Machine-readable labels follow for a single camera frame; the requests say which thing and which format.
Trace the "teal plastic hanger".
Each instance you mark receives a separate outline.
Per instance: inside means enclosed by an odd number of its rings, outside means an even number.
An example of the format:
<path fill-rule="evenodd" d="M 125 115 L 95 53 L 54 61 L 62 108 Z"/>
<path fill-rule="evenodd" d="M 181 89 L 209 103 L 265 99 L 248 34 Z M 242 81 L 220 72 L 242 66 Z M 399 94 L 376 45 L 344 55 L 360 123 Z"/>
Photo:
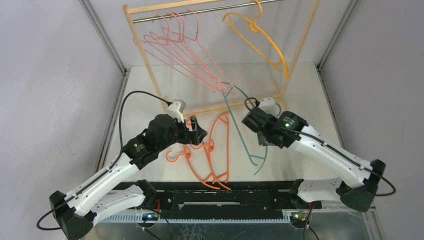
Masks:
<path fill-rule="evenodd" d="M 237 179 L 270 180 L 269 163 L 273 153 L 271 147 L 258 144 L 257 134 L 246 127 L 242 120 L 256 101 L 240 87 L 224 82 L 229 92 L 222 95 L 231 121 L 231 165 L 236 167 Z"/>

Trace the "yellow plastic hanger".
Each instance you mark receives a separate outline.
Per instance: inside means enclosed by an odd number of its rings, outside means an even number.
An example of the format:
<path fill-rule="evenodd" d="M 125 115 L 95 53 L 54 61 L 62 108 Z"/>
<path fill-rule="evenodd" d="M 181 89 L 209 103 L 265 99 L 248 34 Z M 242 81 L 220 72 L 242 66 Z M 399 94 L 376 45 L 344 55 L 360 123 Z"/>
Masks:
<path fill-rule="evenodd" d="M 250 2 L 257 8 L 253 16 L 230 11 L 223 15 L 221 21 L 225 22 L 272 69 L 283 73 L 285 81 L 289 81 L 291 73 L 284 52 L 261 25 L 261 20 L 267 16 L 264 7 L 259 0 Z"/>

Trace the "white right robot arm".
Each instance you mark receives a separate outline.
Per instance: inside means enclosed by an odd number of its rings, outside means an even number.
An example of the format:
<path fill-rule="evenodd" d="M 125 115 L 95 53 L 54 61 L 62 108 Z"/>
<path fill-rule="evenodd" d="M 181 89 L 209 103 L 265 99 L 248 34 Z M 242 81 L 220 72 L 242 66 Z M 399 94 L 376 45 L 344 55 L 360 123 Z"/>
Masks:
<path fill-rule="evenodd" d="M 297 114 L 284 111 L 276 117 L 254 107 L 242 123 L 258 135 L 260 145 L 297 151 L 336 174 L 332 179 L 297 179 L 289 194 L 293 207 L 333 201 L 358 212 L 367 212 L 378 196 L 386 164 L 380 159 L 369 161 L 348 152 L 322 136 Z"/>

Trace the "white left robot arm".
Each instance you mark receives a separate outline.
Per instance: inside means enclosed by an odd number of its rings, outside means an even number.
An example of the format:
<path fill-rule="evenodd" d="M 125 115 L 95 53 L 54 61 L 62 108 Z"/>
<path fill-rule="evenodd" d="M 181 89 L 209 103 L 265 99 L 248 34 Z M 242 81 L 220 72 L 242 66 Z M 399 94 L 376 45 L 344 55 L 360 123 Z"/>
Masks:
<path fill-rule="evenodd" d="M 159 114 L 141 134 L 123 146 L 120 155 L 76 189 L 56 191 L 49 201 L 54 219 L 69 240 L 84 237 L 100 221 L 125 209 L 156 203 L 156 190 L 147 180 L 138 180 L 124 192 L 107 195 L 127 177 L 137 173 L 174 144 L 199 145 L 207 136 L 196 117 L 179 122 L 168 114 Z"/>

